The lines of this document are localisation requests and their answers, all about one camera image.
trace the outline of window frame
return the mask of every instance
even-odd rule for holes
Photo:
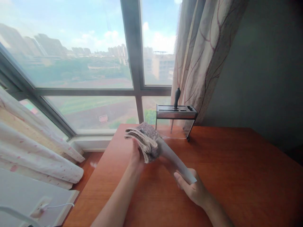
[[[0,43],[0,83],[18,101],[29,99],[55,125],[71,139],[76,136],[104,136],[113,134],[77,134],[61,118],[44,96],[134,96],[136,99],[139,123],[144,121],[142,96],[171,96],[169,85],[145,85],[143,69],[143,45],[140,0],[120,0],[129,68],[133,89],[74,89],[74,88],[36,88],[28,80],[21,66]]]

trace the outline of sky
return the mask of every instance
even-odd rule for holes
[[[174,52],[181,2],[141,0],[143,46]],[[44,33],[91,52],[126,44],[120,0],[0,0],[0,8],[0,23],[22,36]]]

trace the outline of green field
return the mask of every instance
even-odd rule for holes
[[[93,109],[96,107],[107,106],[119,102],[127,102],[134,100],[134,97],[129,96],[82,96],[68,97],[68,99],[59,107],[60,112],[70,114],[83,110]]]

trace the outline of glass pane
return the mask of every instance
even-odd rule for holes
[[[150,125],[156,124],[157,104],[170,105],[170,96],[142,96],[144,121]]]
[[[145,85],[172,85],[182,0],[141,0]]]
[[[120,0],[0,1],[0,42],[36,87],[133,88]]]
[[[158,119],[157,132],[163,139],[185,139],[190,133],[194,120]]]
[[[60,138],[67,140],[68,136],[61,131],[48,117],[44,115],[31,101],[28,99],[24,99],[22,101],[19,101],[22,105],[24,105],[27,109],[29,109],[34,115],[36,115],[40,120],[44,121],[47,126],[51,130],[53,130]]]
[[[133,96],[45,96],[77,134],[115,133],[121,123],[138,124]]]

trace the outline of white curtain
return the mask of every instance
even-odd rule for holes
[[[85,159],[0,88],[0,168],[65,189],[78,183]]]
[[[180,87],[179,105],[192,104],[202,123],[248,0],[182,2],[172,85]]]

